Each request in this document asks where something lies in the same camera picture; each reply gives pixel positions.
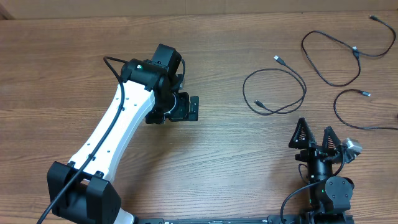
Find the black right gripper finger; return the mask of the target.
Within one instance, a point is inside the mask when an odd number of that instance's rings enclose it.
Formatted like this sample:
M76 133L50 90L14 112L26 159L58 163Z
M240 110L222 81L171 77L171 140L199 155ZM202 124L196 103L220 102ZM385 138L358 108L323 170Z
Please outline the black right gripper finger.
M316 140L305 118L297 122L295 132L289 142L289 147L294 149L308 149L316 145Z
M341 141L331 126L324 129L322 152L333 152L340 148Z

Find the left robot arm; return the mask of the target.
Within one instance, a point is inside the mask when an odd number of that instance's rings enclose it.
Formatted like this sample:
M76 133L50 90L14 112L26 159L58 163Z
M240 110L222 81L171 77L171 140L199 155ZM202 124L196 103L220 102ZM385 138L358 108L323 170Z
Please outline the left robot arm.
M49 213L73 223L142 223L125 211L113 187L120 160L136 129L147 124L197 121L199 98L182 90L185 61L175 48L159 44L151 59L123 60L115 96L88 138L67 164L47 172Z

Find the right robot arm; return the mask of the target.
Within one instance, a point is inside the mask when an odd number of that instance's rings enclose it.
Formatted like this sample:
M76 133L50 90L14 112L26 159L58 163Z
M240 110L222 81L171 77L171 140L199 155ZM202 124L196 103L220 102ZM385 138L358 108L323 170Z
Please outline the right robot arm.
M361 153L362 147L351 139L341 142L330 126L324 129L323 142L318 145L305 118L298 120L289 147L300 150L295 159L306 163L308 183L292 192L283 201L280 222L354 223L353 216L346 214L351 208L354 183L338 174L345 164L353 161ZM310 208L302 210L298 215L285 218L284 207L287 201L306 189L309 192Z

